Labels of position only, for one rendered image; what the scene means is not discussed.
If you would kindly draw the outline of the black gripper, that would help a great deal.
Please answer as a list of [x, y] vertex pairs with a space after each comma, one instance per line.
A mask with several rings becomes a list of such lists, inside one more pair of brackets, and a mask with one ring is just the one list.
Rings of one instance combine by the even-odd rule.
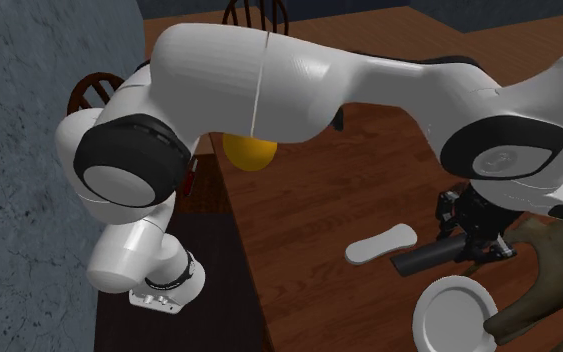
[[459, 225], [469, 235], [460, 253], [461, 261], [486, 264], [506, 260], [516, 256], [517, 250], [501, 234], [522, 214], [522, 211], [489, 202], [468, 183], [460, 196], [453, 191], [438, 195], [435, 218], [439, 221], [439, 233], [436, 239], [449, 237]]

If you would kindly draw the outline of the black cylinder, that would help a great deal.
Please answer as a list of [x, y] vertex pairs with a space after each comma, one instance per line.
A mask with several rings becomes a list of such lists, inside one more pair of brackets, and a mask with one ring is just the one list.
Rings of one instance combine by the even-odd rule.
[[392, 256], [390, 261], [400, 276], [407, 277], [454, 261], [463, 251], [466, 240], [467, 235], [461, 233]]

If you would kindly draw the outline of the white plate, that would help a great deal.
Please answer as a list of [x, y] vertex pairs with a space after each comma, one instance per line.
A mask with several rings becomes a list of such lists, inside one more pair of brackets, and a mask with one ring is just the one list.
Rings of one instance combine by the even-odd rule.
[[498, 312], [489, 292], [458, 275], [440, 278], [417, 300], [412, 319], [418, 352], [495, 352], [494, 337], [483, 327]]

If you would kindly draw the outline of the white flat oblong object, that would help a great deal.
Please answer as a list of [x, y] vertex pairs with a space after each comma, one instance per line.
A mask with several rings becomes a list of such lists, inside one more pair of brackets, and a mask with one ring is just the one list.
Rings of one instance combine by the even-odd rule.
[[417, 239], [411, 226], [400, 223], [378, 235], [351, 243], [345, 249], [345, 259], [352, 265], [362, 265], [384, 254], [413, 247]]

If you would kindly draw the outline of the olive brown figure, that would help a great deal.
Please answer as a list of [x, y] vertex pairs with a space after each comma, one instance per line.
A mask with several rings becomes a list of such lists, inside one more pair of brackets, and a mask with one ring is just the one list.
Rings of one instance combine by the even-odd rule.
[[525, 294], [484, 322], [485, 331], [499, 345], [525, 334], [541, 320], [563, 309], [563, 221], [544, 224], [528, 218], [507, 231], [504, 239], [533, 247], [538, 275]]

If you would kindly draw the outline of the wooden table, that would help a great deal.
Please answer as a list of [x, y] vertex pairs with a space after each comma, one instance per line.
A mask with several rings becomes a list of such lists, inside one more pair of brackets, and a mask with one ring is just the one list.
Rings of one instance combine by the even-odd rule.
[[[466, 55], [511, 84], [563, 55], [563, 16], [468, 34], [398, 24], [304, 27], [299, 37], [409, 59]], [[343, 131], [283, 145], [262, 171], [222, 167], [275, 352], [417, 352], [417, 299], [463, 266], [403, 278], [387, 257], [354, 266], [344, 251], [399, 223], [431, 241], [437, 195], [454, 178], [403, 111], [352, 104], [344, 117]]]

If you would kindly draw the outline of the yellow round object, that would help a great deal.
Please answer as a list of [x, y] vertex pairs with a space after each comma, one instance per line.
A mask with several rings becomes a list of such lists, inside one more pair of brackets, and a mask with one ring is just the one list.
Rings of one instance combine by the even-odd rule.
[[228, 160], [243, 171], [259, 171], [265, 168], [274, 158], [277, 143], [224, 134], [222, 144]]

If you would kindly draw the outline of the dark robot stand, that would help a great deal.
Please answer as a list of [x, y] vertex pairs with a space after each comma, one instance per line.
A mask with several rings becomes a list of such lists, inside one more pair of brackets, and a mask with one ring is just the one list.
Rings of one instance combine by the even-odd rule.
[[203, 290], [175, 315], [99, 294], [94, 352], [275, 352], [214, 154], [197, 157], [168, 232], [203, 265]]

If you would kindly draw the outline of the dark wooden chair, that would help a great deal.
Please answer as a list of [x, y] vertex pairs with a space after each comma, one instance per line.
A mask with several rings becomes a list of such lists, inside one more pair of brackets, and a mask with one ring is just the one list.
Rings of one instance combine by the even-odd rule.
[[119, 76], [107, 72], [96, 72], [85, 76], [75, 85], [70, 94], [66, 115], [91, 108], [91, 104], [85, 98], [85, 93], [89, 88], [92, 88], [101, 101], [107, 104], [110, 101], [110, 95], [103, 87], [103, 82], [107, 82], [112, 90], [116, 91], [124, 83], [124, 80]]
[[[238, 16], [236, 4], [239, 0], [230, 0], [227, 4], [222, 18], [222, 24], [227, 25], [230, 23], [238, 26]], [[268, 11], [266, 10], [266, 0], [258, 0], [257, 8], [260, 12], [260, 24], [261, 29], [267, 29], [267, 21], [271, 24], [271, 31], [274, 33], [282, 33], [286, 36], [289, 35], [289, 19], [288, 13], [283, 0], [270, 0], [271, 5], [269, 6], [270, 17], [267, 16]]]

